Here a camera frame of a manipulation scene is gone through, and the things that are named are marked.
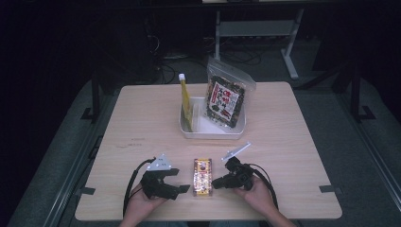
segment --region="snack package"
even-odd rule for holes
[[[256,82],[247,73],[209,58],[205,115],[224,131],[235,128],[241,111],[250,102]]]
[[[194,160],[194,196],[212,196],[212,159]]]

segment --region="product label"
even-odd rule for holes
[[[230,121],[238,98],[239,94],[216,82],[210,98],[209,108],[220,117]]]

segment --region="human hand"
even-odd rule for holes
[[[167,199],[164,198],[149,199],[142,190],[142,185],[136,185],[131,191],[131,198],[127,205],[125,217],[120,223],[120,227],[136,226],[165,201],[167,201]]]
[[[263,181],[253,176],[253,187],[247,191],[242,188],[234,188],[234,192],[243,198],[255,211],[263,215],[273,226],[295,226],[290,220],[283,216],[274,206],[271,193]]]

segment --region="cable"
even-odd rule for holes
[[[277,210],[278,210],[279,208],[278,208],[277,196],[276,196],[276,194],[275,194],[273,185],[271,184],[270,177],[269,177],[268,173],[267,173],[261,166],[258,166],[258,165],[255,165],[255,164],[251,164],[251,165],[253,165],[253,166],[258,166],[258,167],[260,167],[260,169],[262,169],[263,172],[265,172],[266,176],[268,177],[268,179],[266,179],[266,177],[263,176],[263,174],[260,173],[259,170],[250,167],[250,164],[248,164],[248,165],[247,165],[247,164],[243,164],[243,165],[238,164],[238,165],[236,165],[236,166],[241,166],[241,167],[248,168],[249,170],[251,170],[254,174],[256,174],[256,176],[258,176],[258,177],[263,181],[263,183],[265,184],[265,186],[266,186],[266,187],[268,188],[268,190],[270,191],[271,197],[272,197],[272,199],[273,199],[273,203],[274,203],[275,207],[276,207]]]
[[[129,200],[130,200],[130,197],[131,197],[131,196],[130,196],[131,188],[132,188],[133,182],[135,181],[136,175],[137,175],[138,172],[139,172],[139,169],[140,169],[144,164],[146,164],[146,163],[152,163],[154,160],[156,160],[156,158],[147,159],[146,161],[142,162],[141,165],[139,165],[139,167],[137,167],[137,168],[132,172],[132,175],[131,175],[131,178],[130,178],[130,182],[129,182],[128,185],[127,185],[126,194],[125,194],[125,196],[124,196],[123,216],[125,216],[125,212],[126,212],[126,210],[127,210],[127,205],[128,205]]]
[[[265,171],[265,169],[263,169],[261,166],[258,166],[258,165],[256,165],[256,164],[250,164],[250,166],[256,166],[256,167],[262,169],[262,171],[263,171],[263,172],[266,174],[266,176],[268,177],[269,182],[271,183],[269,174]]]

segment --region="metal frame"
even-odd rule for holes
[[[281,53],[286,63],[289,76],[294,80],[298,79],[298,73],[292,63],[290,54],[303,14],[304,9],[299,9],[295,20],[221,22],[220,11],[217,11],[215,59],[220,60],[220,37],[289,36],[288,45],[281,50]]]

